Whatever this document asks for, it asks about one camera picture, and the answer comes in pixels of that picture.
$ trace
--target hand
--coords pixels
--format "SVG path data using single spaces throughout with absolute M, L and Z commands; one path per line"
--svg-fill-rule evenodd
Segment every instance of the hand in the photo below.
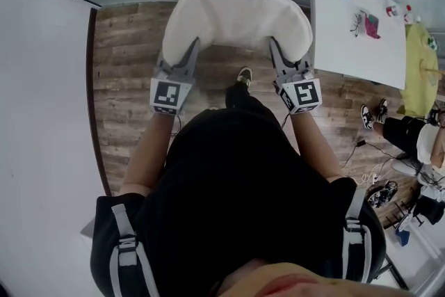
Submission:
M 441 128 L 445 128 L 445 112 L 439 114 L 439 125 Z

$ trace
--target wooden floor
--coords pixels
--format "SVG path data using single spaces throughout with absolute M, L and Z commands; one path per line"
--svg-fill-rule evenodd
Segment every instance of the wooden floor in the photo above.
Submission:
M 108 182 L 115 192 L 119 190 L 131 152 L 150 117 L 150 78 L 174 5 L 140 3 L 98 12 L 93 60 L 95 113 Z M 287 111 L 272 86 L 276 73 L 270 59 L 240 49 L 211 47 L 198 58 L 197 85 L 188 98 L 182 122 L 188 122 L 211 106 L 224 108 L 225 89 L 245 65 L 253 70 L 251 94 L 283 121 Z M 401 105 L 398 90 L 327 72 L 318 71 L 317 77 L 321 80 L 323 105 L 312 113 L 342 165 L 362 139 L 393 156 L 400 153 L 383 138 L 365 130 L 359 114 L 363 103 L 377 106 L 385 97 L 390 115 L 400 117 L 395 114 Z M 290 120 L 284 131 L 297 150 Z M 386 160 L 387 156 L 365 145 L 355 150 L 344 173 L 360 182 L 363 174 L 379 172 Z M 390 162 L 383 167 L 382 183 L 389 178 L 396 180 L 399 191 L 395 201 L 409 201 L 411 188 L 416 187 L 415 179 L 389 172 L 390 168 Z M 378 210 L 383 225 L 388 224 L 386 217 L 394 220 L 393 213 L 398 213 L 393 203 Z

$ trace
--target black shirt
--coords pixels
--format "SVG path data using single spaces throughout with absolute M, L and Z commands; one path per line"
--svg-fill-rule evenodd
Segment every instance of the black shirt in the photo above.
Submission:
M 215 283 L 254 258 L 340 278 L 345 214 L 355 187 L 350 178 L 328 183 L 276 121 L 235 109 L 205 111 L 172 143 L 150 195 L 98 198 L 93 277 L 105 296 L 113 296 L 109 261 L 119 234 L 111 207 L 123 203 L 161 297 L 185 291 L 207 297 Z M 367 203 L 360 220 L 372 233 L 372 279 L 385 239 Z M 147 295 L 143 281 L 141 296 Z

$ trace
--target foam pad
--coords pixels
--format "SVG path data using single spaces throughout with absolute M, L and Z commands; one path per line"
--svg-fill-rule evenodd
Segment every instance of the foam pad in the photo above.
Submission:
M 410 241 L 410 232 L 407 230 L 396 230 L 396 237 L 399 244 L 406 246 L 408 241 Z
M 179 0 L 168 20 L 162 51 L 166 62 L 176 65 L 199 37 L 201 50 L 222 45 L 266 55 L 271 36 L 292 63 L 309 49 L 309 20 L 292 0 Z

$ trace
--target wire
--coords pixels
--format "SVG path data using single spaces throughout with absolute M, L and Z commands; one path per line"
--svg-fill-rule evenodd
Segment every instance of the wire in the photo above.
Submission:
M 288 118 L 289 116 L 290 116 L 290 113 L 287 113 L 286 117 L 284 118 L 283 123 L 281 124 L 281 128 L 282 128 L 282 129 L 284 128 L 284 126 L 285 126 L 285 124 L 286 124 L 286 121 L 287 121 L 287 118 Z
M 356 183 L 358 186 L 360 186 L 360 185 L 363 184 L 363 183 L 368 183 L 368 182 L 369 182 L 369 179 L 371 178 L 371 175 L 372 175 L 373 172 L 374 172 L 374 168 L 376 168 L 377 166 L 380 166 L 380 170 L 379 170 L 379 172 L 380 172 L 380 171 L 382 170 L 382 164 L 381 164 L 381 163 L 378 163 L 377 165 L 374 165 L 374 167 L 372 167 L 372 169 L 371 169 L 369 175 L 366 176 L 366 173 L 364 173 L 364 174 L 362 175 L 362 180 L 361 180 L 360 182 L 358 182 L 354 177 L 351 177 L 351 178 L 355 181 L 355 183 Z M 375 177 L 373 178 L 373 182 L 372 182 L 372 184 L 375 183 L 374 179 L 375 179 L 375 178 L 378 178 L 378 175 L 377 175 L 377 174 L 374 173 L 374 175 L 375 175 Z
M 357 148 L 358 148 L 358 145 L 354 146 L 354 150 L 350 153 L 348 159 L 346 160 L 345 164 L 342 165 L 341 168 L 345 168 L 346 164 L 349 162 L 350 158 L 354 155 L 355 149 L 357 149 Z
M 412 168 L 413 170 L 415 170 L 418 174 L 420 174 L 420 176 L 422 176 L 422 178 L 425 180 L 425 182 L 428 183 L 428 184 L 431 185 L 431 186 L 438 186 L 439 183 L 443 180 L 443 178 L 445 178 L 445 176 L 443 176 L 443 177 L 440 177 L 438 180 L 436 180 L 436 179 L 434 179 L 434 178 L 428 176 L 427 174 L 421 172 L 422 166 L 421 166 L 420 168 L 415 168 L 415 167 L 413 167 L 413 166 L 408 165 L 408 164 L 407 164 L 406 162 L 404 162 L 402 159 L 398 159 L 397 157 L 394 157 L 394 156 L 392 156 L 392 155 L 390 155 L 390 154 L 387 154 L 385 151 L 383 151 L 382 149 L 380 149 L 380 148 L 377 147 L 377 146 L 374 146 L 374 145 L 372 145 L 372 144 L 370 144 L 370 143 L 367 143 L 367 142 L 365 142 L 365 144 L 366 144 L 366 145 L 369 145 L 369 146 L 372 146 L 372 147 L 374 147 L 375 149 L 379 150 L 381 153 L 383 153 L 383 154 L 389 156 L 389 159 L 387 159 L 387 160 L 382 164 L 382 167 L 380 168 L 380 171 L 379 171 L 379 173 L 378 173 L 378 176 L 380 176 L 380 173 L 382 172 L 383 166 L 386 164 L 386 162 L 388 162 L 388 161 L 391 160 L 391 159 L 395 159 L 395 160 L 399 160 L 400 162 L 402 162 L 403 164 L 405 164 L 407 167 Z M 344 164 L 341 168 L 344 168 L 344 167 L 346 166 L 346 164 L 348 163 L 348 161 L 350 160 L 350 158 L 354 155 L 355 149 L 356 149 L 357 147 L 358 147 L 358 145 L 356 145 L 356 146 L 354 147 L 353 151 L 352 151 L 351 154 L 349 155 L 349 157 L 348 157 L 348 159 L 346 160 L 345 164 Z
M 170 135 L 170 137 L 172 137 L 172 138 L 176 138 L 176 135 L 181 131 L 181 128 L 182 128 L 181 118 L 179 117 L 179 115 L 176 115 L 176 116 L 177 116 L 177 118 L 179 120 L 179 128 L 178 128 L 178 130 L 175 133 L 172 133 Z
M 387 160 L 382 164 L 382 166 L 380 167 L 380 170 L 378 171 L 376 181 L 380 181 L 384 176 L 386 176 L 388 173 L 390 173 L 390 172 L 393 170 L 392 167 L 391 167 L 391 168 L 388 170 L 388 172 L 386 172 L 383 176 L 380 176 L 380 173 L 382 173 L 383 166 L 386 164 L 386 162 L 388 162 L 388 161 L 390 161 L 390 160 L 393 160 L 393 158 L 389 157 L 389 159 L 387 159 Z

